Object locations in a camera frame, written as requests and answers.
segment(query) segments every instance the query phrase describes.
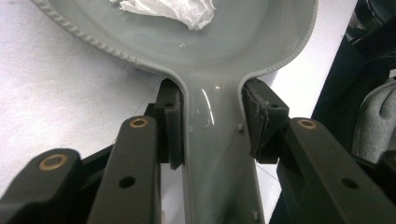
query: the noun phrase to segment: mounting hole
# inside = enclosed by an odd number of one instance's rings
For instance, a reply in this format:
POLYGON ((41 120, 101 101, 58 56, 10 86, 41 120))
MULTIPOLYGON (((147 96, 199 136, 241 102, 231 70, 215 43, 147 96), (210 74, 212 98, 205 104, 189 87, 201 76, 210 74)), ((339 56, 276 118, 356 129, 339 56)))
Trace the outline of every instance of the mounting hole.
POLYGON ((133 128, 145 127, 149 122, 146 119, 134 119, 131 121, 130 125, 133 128))
POLYGON ((350 189, 357 189, 359 187, 359 185, 353 179, 349 178, 342 178, 341 183, 343 183, 345 187, 350 189))
POLYGON ((56 170, 67 162, 67 156, 64 154, 55 154, 48 156, 38 164, 38 168, 42 171, 56 170))
POLYGON ((165 107, 173 107, 174 105, 172 103, 167 103, 165 104, 165 107))
POLYGON ((125 176, 122 180, 119 182, 119 186, 122 189, 128 189, 129 187, 134 185, 134 178, 131 176, 125 176))
POLYGON ((298 121, 298 123, 300 124, 300 126, 302 126, 303 128, 306 128, 306 129, 316 129, 317 128, 317 124, 309 119, 300 119, 298 121))

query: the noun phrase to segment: gray fabric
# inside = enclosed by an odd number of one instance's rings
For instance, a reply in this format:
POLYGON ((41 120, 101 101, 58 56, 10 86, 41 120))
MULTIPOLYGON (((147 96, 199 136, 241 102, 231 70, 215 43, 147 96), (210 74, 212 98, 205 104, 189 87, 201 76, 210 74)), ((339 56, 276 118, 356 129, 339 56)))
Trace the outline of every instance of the gray fabric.
POLYGON ((396 150, 396 81, 371 91, 358 115, 352 154, 377 162, 386 150, 396 150))

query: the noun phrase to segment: crumpled plastic bag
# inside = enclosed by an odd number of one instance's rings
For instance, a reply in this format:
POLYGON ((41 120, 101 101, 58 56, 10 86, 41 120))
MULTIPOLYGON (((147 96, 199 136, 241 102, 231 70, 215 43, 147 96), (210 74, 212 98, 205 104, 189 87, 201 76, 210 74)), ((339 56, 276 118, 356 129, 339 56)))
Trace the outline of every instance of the crumpled plastic bag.
POLYGON ((215 10, 212 0, 124 0, 120 2, 120 9, 178 20, 190 30, 201 30, 210 23, 215 10))

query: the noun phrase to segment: gray molded plastic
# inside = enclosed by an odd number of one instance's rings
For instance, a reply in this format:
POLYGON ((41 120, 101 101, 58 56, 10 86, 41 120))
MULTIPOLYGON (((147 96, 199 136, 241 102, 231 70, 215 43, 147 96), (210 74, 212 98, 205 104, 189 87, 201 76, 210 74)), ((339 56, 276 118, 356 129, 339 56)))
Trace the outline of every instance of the gray molded plastic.
POLYGON ((186 223, 264 223, 241 89, 301 52, 317 0, 215 0, 201 31, 107 0, 33 2, 71 34, 183 90, 186 223))

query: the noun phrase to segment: white table surface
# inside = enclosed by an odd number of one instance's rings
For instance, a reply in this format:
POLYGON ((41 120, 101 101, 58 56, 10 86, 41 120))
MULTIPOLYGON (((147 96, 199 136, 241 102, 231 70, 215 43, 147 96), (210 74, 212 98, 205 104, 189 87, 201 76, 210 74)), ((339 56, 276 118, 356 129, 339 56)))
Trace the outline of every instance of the white table surface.
MULTIPOLYGON (((290 64, 261 77, 310 117, 357 0, 319 0, 314 32, 290 64)), ((113 62, 26 0, 0 2, 0 195, 34 156, 56 147, 82 158, 112 144, 121 123, 155 102, 163 77, 113 62)), ((181 171, 163 165, 166 223, 183 223, 181 171)), ((266 221, 280 186, 274 165, 257 169, 266 221)))

